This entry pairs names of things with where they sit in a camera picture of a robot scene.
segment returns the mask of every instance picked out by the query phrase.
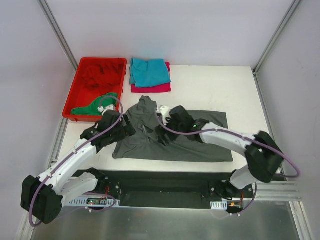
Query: gray cloth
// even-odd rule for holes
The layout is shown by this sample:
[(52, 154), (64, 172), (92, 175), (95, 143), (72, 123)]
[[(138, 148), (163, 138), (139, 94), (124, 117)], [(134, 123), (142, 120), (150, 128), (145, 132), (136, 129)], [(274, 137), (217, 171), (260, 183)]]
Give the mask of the gray cloth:
[[(115, 159), (146, 159), (178, 162), (233, 162), (231, 151), (223, 147), (190, 141), (179, 136), (176, 141), (164, 146), (158, 143), (155, 128), (159, 125), (155, 117), (157, 103), (148, 96), (142, 96), (139, 103), (132, 106), (127, 116), (136, 130), (135, 135), (117, 143), (113, 153)], [(196, 119), (205, 119), (227, 128), (225, 112), (188, 110)]]

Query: white table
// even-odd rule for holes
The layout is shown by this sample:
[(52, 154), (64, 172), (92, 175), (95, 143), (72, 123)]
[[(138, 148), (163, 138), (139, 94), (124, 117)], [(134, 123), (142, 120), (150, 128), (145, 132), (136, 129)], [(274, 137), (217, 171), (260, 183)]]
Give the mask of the white table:
[[(226, 112), (229, 129), (243, 133), (268, 132), (261, 101), (250, 67), (177, 66), (170, 67), (171, 89), (168, 93), (148, 94), (158, 105), (184, 106), (187, 110)], [(124, 112), (138, 103), (142, 95), (131, 93), (129, 66), (124, 79), (121, 102)], [(59, 158), (64, 156), (92, 123), (69, 121)], [(246, 159), (233, 152), (234, 162), (202, 163), (145, 159), (114, 159), (116, 143), (105, 147), (81, 169), (161, 172), (232, 172), (247, 164)]]

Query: white ventilation grille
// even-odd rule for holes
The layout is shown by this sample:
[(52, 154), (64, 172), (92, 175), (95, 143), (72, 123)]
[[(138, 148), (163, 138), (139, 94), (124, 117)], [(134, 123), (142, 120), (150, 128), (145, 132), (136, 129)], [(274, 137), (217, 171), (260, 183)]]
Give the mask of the white ventilation grille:
[(211, 206), (212, 210), (227, 210), (228, 209), (228, 203), (226, 200), (212, 201), (212, 202), (210, 202), (210, 206)]
[[(87, 200), (90, 199), (91, 197), (77, 197), (76, 199), (72, 200), (71, 202), (69, 202), (68, 204), (66, 204), (66, 206), (68, 207), (92, 207), (91, 205), (87, 204)], [(109, 207), (111, 206), (114, 201), (112, 199), (106, 199), (106, 200), (102, 200), (100, 201), (100, 205), (94, 205), (97, 208), (105, 208), (105, 207)], [(116, 200), (116, 203), (113, 207), (119, 207), (120, 206), (120, 200)]]

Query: gray floor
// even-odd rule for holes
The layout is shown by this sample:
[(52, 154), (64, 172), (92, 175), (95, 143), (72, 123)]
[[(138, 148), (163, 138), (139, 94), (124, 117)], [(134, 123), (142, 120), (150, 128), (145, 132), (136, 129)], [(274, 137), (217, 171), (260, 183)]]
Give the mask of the gray floor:
[[(72, 211), (65, 207), (61, 215)], [(193, 209), (80, 209), (34, 230), (33, 240), (297, 240), (287, 202), (254, 202), (240, 217)]]

